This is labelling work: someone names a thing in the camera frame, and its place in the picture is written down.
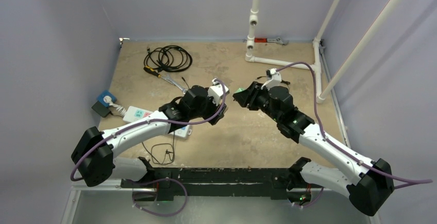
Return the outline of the white colourful power strip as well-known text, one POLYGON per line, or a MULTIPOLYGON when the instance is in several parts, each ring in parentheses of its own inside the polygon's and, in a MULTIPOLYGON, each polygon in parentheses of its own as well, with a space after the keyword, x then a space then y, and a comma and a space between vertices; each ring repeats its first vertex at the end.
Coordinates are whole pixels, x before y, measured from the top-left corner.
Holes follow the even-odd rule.
MULTIPOLYGON (((129 106, 127 108, 127 111, 125 112, 123 116, 123 121, 126 123, 132 123, 135 121, 138 121, 144 117, 149 116, 152 114, 152 111, 141 109, 134 106, 129 106)), ((193 127, 191 125, 187 125, 185 127, 182 127, 180 129, 177 129, 171 133, 168 133, 167 136, 175 136, 179 139, 186 140, 189 138, 189 136, 192 134, 193 127)))

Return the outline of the blue wall socket box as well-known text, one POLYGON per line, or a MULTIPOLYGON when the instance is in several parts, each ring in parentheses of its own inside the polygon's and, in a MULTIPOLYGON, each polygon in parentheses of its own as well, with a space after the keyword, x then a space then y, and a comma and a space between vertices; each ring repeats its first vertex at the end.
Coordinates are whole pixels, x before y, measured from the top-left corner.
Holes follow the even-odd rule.
POLYGON ((116 103, 117 98, 108 90, 104 90, 97 96, 96 100, 107 108, 110 103, 116 103))

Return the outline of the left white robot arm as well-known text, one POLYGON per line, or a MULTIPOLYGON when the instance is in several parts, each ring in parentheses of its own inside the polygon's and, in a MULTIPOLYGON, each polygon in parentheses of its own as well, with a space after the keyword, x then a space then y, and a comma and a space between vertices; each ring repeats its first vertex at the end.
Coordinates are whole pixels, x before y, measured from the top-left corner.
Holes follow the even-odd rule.
POLYGON ((70 180, 97 186, 123 169, 116 158, 127 149, 188 125, 215 125, 224 117, 228 94, 228 87, 215 79, 212 86, 195 85, 140 120, 104 131, 86 129, 71 155, 70 180))

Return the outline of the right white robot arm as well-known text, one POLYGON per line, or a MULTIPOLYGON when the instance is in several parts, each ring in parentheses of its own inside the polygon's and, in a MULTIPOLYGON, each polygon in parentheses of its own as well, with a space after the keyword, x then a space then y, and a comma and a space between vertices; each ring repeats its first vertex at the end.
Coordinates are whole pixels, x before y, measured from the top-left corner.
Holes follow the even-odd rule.
POLYGON ((283 136, 315 151, 334 165, 327 168, 301 158, 289 173, 293 185, 310 183, 328 188, 348 198, 367 216, 374 216, 394 191, 392 170, 387 161, 365 157, 322 133, 319 124, 294 106, 287 88, 267 89, 253 82, 249 88, 237 90, 233 98, 243 108, 262 111, 276 122, 283 136))

